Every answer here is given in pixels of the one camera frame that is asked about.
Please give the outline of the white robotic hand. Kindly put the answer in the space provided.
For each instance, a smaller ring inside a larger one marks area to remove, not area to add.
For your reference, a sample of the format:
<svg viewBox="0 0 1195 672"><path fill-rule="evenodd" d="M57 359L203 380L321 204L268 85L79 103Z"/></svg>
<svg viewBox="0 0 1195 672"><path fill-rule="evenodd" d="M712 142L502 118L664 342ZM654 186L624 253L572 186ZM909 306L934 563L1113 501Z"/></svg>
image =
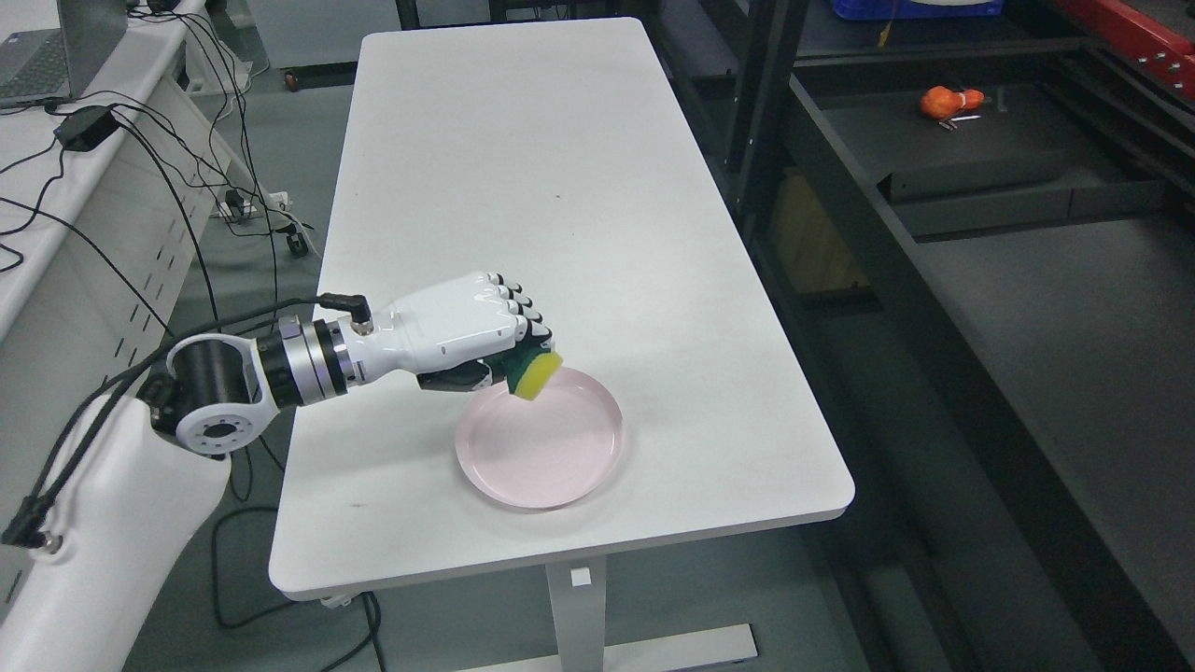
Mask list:
<svg viewBox="0 0 1195 672"><path fill-rule="evenodd" d="M490 358L520 343L554 346L531 297L500 273L466 273L413 292L375 308L372 319L372 330L338 320L355 384L409 371L424 390L474 391L504 383Z"/></svg>

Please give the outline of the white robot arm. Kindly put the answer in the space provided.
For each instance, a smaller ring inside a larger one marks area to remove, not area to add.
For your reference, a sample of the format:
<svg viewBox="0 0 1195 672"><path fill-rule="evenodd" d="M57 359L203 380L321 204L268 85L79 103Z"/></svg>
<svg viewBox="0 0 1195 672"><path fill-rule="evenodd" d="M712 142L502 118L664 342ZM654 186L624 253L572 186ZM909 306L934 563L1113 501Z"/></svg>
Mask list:
<svg viewBox="0 0 1195 672"><path fill-rule="evenodd" d="M168 356L198 407L157 430L125 393L85 401L4 543L33 566L4 619L5 671L120 671L163 584L221 501L229 453L283 408L355 381L347 322L290 320L269 340L206 332Z"/></svg>

